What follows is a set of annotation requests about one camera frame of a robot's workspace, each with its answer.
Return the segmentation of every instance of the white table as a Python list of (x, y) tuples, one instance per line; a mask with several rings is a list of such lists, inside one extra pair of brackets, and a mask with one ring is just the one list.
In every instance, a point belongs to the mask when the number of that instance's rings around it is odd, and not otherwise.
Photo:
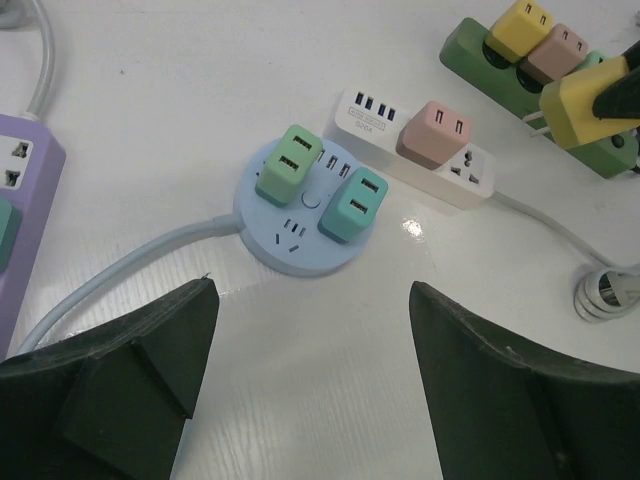
[[(490, 25), (510, 0), (45, 3), (60, 51), (47, 121), (68, 159), (12, 351), (134, 247), (228, 213), (249, 155), (292, 123), (322, 132), (347, 85), (465, 112), (499, 161), (501, 137), (520, 135), (522, 155), (539, 145), (438, 61), (462, 17)], [(596, 0), (543, 4), (605, 53), (638, 38), (635, 1), (597, 14)], [(0, 33), (3, 112), (25, 108), (39, 42), (35, 27)], [(94, 296), (49, 340), (211, 272), (220, 316), (179, 480), (441, 478), (408, 318), (414, 280), (550, 348), (640, 372), (640, 312), (579, 320), (573, 286), (593, 265), (564, 240), (494, 201), (447, 216), (390, 186), (365, 254), (336, 275), (285, 278), (238, 237), (203, 241)]]

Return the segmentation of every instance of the metal prong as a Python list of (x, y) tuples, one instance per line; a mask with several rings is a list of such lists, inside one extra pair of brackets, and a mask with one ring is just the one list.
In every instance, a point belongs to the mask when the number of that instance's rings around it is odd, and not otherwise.
[(551, 131), (551, 127), (544, 127), (536, 130), (531, 134), (532, 137), (537, 137), (538, 135), (546, 135)]
[(544, 112), (540, 110), (539, 112), (530, 113), (529, 115), (525, 115), (522, 117), (522, 121), (524, 123), (529, 123), (532, 120), (537, 120), (538, 118), (544, 117)]

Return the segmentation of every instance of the circular power strip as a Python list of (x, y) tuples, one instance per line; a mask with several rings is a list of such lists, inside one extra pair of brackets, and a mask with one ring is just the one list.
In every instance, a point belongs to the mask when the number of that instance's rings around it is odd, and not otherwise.
[(318, 230), (333, 194), (361, 163), (323, 138), (323, 153), (295, 199), (279, 208), (255, 191), (260, 172), (279, 141), (258, 150), (242, 174), (233, 208), (240, 218), (240, 237), (258, 260), (278, 272), (296, 277), (329, 274), (358, 255), (373, 231), (375, 222), (351, 242), (340, 244)]

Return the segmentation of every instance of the power strip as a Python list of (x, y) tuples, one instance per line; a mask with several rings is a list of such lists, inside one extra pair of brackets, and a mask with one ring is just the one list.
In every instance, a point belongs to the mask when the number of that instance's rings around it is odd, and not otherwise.
[(493, 195), (495, 159), (476, 145), (467, 145), (437, 170), (400, 156), (398, 137), (414, 114), (388, 100), (367, 89), (345, 90), (324, 136), (376, 170), (463, 210)]
[(0, 358), (18, 320), (65, 158), (40, 122), (0, 115)]
[(361, 163), (344, 148), (323, 139), (323, 152), (314, 162), (295, 199), (276, 207), (256, 191), (256, 180), (280, 139), (262, 147), (249, 161), (234, 201), (240, 237), (249, 251), (268, 267), (285, 275), (327, 275), (358, 255), (374, 223), (355, 239), (338, 243), (318, 229), (327, 205)]

